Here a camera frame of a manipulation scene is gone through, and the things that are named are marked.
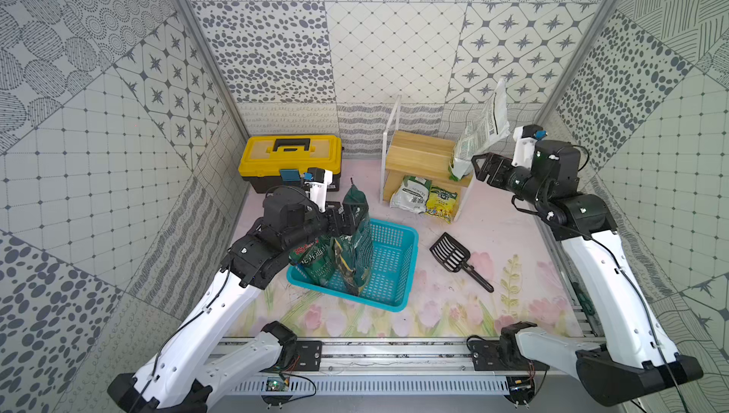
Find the colourful green fertilizer bag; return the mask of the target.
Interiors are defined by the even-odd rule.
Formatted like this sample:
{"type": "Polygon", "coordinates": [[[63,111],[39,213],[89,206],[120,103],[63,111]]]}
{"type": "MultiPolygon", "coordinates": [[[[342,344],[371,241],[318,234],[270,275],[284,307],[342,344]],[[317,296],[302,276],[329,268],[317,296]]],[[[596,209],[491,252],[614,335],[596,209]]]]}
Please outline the colourful green fertilizer bag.
{"type": "Polygon", "coordinates": [[[329,236],[320,236],[289,254],[290,264],[300,267],[314,285],[326,287],[334,272],[333,242],[329,236]]]}

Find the tall dark green fertilizer bag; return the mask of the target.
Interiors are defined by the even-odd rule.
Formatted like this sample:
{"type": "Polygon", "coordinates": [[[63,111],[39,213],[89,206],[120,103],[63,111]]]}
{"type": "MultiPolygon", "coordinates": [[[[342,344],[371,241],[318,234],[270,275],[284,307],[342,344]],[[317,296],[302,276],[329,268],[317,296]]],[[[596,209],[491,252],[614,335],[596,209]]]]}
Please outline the tall dark green fertilizer bag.
{"type": "Polygon", "coordinates": [[[350,213],[350,235],[334,236],[335,264],[348,294],[359,296],[370,280],[374,244],[366,194],[354,182],[334,210],[350,213]]]}

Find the yellow small fertilizer bag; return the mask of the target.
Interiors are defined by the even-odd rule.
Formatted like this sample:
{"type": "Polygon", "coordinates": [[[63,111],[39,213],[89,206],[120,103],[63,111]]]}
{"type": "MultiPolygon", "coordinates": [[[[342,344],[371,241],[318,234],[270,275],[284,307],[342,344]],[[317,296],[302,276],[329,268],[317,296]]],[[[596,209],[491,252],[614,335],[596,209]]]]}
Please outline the yellow small fertilizer bag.
{"type": "Polygon", "coordinates": [[[438,186],[432,186],[425,203],[425,213],[451,223],[458,204],[458,194],[438,186]]]}

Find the clear white fertilizer bag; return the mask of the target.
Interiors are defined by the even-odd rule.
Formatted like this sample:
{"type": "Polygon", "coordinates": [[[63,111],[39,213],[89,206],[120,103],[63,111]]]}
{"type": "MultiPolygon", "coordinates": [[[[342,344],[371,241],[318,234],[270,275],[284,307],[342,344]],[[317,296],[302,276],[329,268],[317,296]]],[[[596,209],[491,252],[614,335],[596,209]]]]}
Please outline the clear white fertilizer bag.
{"type": "Polygon", "coordinates": [[[477,110],[476,120],[467,122],[452,151],[449,179],[459,181],[471,174],[472,157],[486,153],[511,133],[508,120],[506,82],[501,78],[495,93],[477,110]]]}

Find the white green small fertilizer bag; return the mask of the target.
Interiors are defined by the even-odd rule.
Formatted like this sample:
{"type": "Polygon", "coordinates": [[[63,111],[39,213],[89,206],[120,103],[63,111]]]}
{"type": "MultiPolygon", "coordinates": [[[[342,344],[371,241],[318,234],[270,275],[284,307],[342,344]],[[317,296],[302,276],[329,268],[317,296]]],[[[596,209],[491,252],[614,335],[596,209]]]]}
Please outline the white green small fertilizer bag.
{"type": "Polygon", "coordinates": [[[426,212],[432,181],[424,177],[405,176],[398,190],[391,196],[389,207],[412,214],[426,212]]]}

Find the teal plastic basket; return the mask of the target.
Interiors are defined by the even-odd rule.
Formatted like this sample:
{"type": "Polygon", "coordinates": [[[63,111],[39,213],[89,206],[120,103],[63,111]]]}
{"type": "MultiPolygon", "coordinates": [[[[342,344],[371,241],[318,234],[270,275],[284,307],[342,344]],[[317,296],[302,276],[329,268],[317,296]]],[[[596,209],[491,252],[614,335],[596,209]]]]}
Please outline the teal plastic basket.
{"type": "Polygon", "coordinates": [[[368,285],[360,295],[347,293],[343,277],[336,272],[326,287],[318,286],[298,266],[290,266],[288,282],[296,287],[364,304],[387,312],[402,312],[407,305],[415,276],[419,235],[413,228],[371,219],[373,266],[368,285]]]}

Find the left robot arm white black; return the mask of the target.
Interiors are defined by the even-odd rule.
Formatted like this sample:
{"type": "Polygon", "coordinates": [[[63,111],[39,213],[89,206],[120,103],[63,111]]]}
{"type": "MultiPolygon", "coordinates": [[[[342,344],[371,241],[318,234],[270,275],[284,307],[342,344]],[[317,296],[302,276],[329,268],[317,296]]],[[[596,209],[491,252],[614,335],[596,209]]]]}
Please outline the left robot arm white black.
{"type": "Polygon", "coordinates": [[[212,351],[237,317],[290,264],[292,250],[321,236],[351,236],[361,212],[326,199],[315,184],[266,194],[263,215],[227,251],[208,291],[161,349],[134,373],[118,375],[107,393],[124,412],[206,412],[235,386],[295,359],[297,337],[271,322],[242,348],[216,361],[212,351]]]}

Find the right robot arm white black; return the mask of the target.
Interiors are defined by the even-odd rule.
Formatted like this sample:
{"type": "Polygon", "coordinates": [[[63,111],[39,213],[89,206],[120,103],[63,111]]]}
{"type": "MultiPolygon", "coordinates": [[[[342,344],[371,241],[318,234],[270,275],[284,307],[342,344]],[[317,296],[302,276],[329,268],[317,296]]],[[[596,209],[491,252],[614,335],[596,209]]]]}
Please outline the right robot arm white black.
{"type": "Polygon", "coordinates": [[[503,329],[506,365],[537,362],[577,379],[600,405],[613,407],[698,381],[699,361],[682,354],[651,310],[626,260],[609,207],[578,191],[581,149],[565,141],[535,143],[528,167],[485,153],[472,158],[477,180],[528,203],[577,268],[601,322],[605,343],[577,342],[532,322],[503,329]]]}

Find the black slotted scoop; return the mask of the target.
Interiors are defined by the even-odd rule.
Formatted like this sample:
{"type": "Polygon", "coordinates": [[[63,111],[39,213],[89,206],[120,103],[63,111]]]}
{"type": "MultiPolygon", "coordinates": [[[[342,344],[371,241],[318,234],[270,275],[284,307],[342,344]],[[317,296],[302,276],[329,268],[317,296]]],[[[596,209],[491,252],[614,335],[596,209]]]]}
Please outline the black slotted scoop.
{"type": "Polygon", "coordinates": [[[494,286],[469,264],[471,252],[451,236],[451,234],[443,233],[429,248],[429,251],[440,266],[444,267],[448,272],[452,274],[466,272],[478,285],[488,291],[488,293],[495,291],[494,286]]]}

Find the yellow black toolbox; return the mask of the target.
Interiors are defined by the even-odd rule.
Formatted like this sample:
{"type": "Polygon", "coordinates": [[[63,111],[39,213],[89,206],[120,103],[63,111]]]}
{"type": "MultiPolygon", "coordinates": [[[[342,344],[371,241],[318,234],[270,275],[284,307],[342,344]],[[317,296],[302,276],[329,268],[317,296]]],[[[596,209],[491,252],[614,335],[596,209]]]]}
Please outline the yellow black toolbox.
{"type": "Polygon", "coordinates": [[[277,185],[299,185],[309,168],[332,171],[331,191],[338,191],[343,144],[334,135],[251,137],[238,172],[258,194],[277,185]]]}

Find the left controller board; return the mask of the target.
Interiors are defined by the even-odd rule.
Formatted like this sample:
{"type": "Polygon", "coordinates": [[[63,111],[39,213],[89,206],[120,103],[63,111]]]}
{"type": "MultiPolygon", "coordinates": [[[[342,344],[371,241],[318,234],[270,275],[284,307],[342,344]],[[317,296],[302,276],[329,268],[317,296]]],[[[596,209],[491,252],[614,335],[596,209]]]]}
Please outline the left controller board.
{"type": "Polygon", "coordinates": [[[261,399],[270,407],[282,408],[284,404],[292,401],[293,395],[290,391],[290,380],[288,378],[269,377],[262,392],[261,399]]]}

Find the controller board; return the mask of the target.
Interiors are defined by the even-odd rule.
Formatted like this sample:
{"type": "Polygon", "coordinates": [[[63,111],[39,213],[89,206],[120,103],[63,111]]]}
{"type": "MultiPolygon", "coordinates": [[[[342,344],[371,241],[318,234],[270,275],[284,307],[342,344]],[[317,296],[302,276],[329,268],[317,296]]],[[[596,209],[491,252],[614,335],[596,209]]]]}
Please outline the controller board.
{"type": "Polygon", "coordinates": [[[290,391],[290,380],[288,378],[269,377],[262,392],[261,399],[270,407],[282,408],[284,404],[292,401],[293,395],[290,391]]]}
{"type": "Polygon", "coordinates": [[[505,398],[515,407],[529,408],[536,394],[535,382],[529,377],[507,377],[505,398]]]}

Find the right controller board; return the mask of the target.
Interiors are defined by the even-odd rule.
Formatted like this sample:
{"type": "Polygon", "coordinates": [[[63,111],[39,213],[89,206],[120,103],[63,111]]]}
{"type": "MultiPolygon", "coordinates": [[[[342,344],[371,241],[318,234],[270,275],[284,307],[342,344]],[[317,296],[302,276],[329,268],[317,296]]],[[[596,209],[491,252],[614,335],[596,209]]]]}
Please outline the right controller board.
{"type": "Polygon", "coordinates": [[[515,407],[529,408],[536,394],[535,382],[529,377],[507,377],[505,398],[515,407]]]}

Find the wooden white frame shelf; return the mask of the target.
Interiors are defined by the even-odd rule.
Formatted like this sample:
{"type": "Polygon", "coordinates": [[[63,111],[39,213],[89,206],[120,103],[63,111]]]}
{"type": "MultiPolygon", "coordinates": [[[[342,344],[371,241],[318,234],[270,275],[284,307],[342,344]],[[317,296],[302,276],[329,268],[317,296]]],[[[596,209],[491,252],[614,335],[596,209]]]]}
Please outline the wooden white frame shelf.
{"type": "Polygon", "coordinates": [[[402,97],[398,96],[382,135],[380,200],[388,203],[405,176],[423,177],[458,194],[457,204],[451,212],[451,221],[456,222],[472,191],[475,174],[451,180],[448,167],[455,143],[402,130],[401,109],[402,97]]]}

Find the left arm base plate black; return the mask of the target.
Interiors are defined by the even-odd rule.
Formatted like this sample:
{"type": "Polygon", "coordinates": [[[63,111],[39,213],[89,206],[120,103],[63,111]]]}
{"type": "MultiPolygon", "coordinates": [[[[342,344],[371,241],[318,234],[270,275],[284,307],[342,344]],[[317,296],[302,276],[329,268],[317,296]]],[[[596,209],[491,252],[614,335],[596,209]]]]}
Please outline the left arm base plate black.
{"type": "Polygon", "coordinates": [[[314,340],[284,344],[273,366],[276,372],[319,371],[323,342],[314,340]]]}

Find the aluminium mounting rail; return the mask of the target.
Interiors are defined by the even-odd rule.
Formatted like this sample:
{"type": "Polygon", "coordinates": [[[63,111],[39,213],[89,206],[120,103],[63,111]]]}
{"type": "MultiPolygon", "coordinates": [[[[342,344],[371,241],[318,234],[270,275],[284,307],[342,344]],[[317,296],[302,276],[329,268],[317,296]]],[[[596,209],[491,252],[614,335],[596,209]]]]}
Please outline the aluminium mounting rail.
{"type": "MultiPolygon", "coordinates": [[[[526,376],[529,371],[476,371],[466,337],[452,338],[317,338],[323,342],[319,371],[305,375],[478,375],[526,376]]],[[[560,375],[552,367],[536,371],[560,375]]]]}

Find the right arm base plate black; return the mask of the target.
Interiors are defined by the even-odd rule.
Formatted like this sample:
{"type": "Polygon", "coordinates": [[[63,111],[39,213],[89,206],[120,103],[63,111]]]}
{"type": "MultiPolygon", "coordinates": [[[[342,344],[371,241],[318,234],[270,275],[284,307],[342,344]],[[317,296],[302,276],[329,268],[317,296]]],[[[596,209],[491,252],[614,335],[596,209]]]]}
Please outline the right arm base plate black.
{"type": "Polygon", "coordinates": [[[499,339],[486,339],[478,335],[469,336],[465,342],[476,371],[536,371],[549,370],[543,363],[527,360],[510,351],[499,339]]]}

